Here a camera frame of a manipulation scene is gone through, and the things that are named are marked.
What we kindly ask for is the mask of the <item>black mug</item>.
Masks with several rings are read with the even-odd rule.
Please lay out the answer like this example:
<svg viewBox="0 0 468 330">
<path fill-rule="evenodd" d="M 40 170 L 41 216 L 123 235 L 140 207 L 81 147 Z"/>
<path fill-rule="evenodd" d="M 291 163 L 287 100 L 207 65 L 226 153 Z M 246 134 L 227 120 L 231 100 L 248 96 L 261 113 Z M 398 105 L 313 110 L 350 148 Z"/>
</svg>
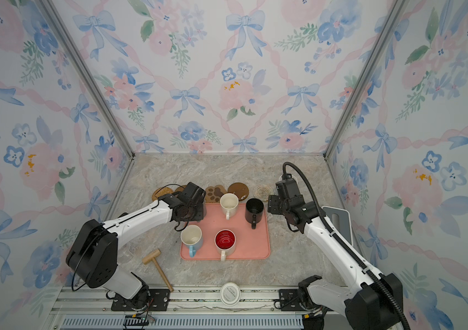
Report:
<svg viewBox="0 0 468 330">
<path fill-rule="evenodd" d="M 246 202 L 245 220 L 251 225 L 253 230 L 256 229 L 257 224 L 262 220 L 264 208 L 264 202 L 260 199 L 252 198 Z"/>
</svg>

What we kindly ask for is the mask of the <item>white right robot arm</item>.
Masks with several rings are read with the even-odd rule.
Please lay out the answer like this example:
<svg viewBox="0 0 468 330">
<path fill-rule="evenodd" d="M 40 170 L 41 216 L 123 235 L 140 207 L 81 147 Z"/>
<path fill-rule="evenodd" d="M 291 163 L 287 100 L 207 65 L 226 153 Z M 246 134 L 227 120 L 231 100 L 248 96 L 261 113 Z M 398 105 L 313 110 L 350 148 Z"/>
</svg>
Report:
<svg viewBox="0 0 468 330">
<path fill-rule="evenodd" d="M 360 256 L 316 202 L 305 202 L 290 174 L 282 175 L 276 187 L 277 194 L 268 200 L 269 212 L 283 215 L 314 242 L 345 282 L 340 287 L 312 276 L 299 285 L 305 300 L 345 316 L 352 329 L 409 329 L 400 279 Z"/>
</svg>

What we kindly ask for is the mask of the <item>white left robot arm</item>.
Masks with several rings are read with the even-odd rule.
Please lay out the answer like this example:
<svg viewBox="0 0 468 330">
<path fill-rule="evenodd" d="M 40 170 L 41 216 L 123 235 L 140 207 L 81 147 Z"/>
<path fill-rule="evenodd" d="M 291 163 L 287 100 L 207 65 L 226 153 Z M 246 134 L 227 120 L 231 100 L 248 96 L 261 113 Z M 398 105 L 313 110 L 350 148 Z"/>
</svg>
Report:
<svg viewBox="0 0 468 330">
<path fill-rule="evenodd" d="M 118 251 L 157 226 L 171 221 L 179 224 L 203 220 L 205 196 L 203 188 L 189 182 L 182 191 L 162 195 L 133 213 L 104 223 L 89 220 L 75 239 L 66 264 L 73 270 L 73 276 L 78 276 L 88 287 L 104 287 L 122 298 L 128 307 L 143 309 L 151 300 L 149 287 L 118 266 Z"/>
</svg>

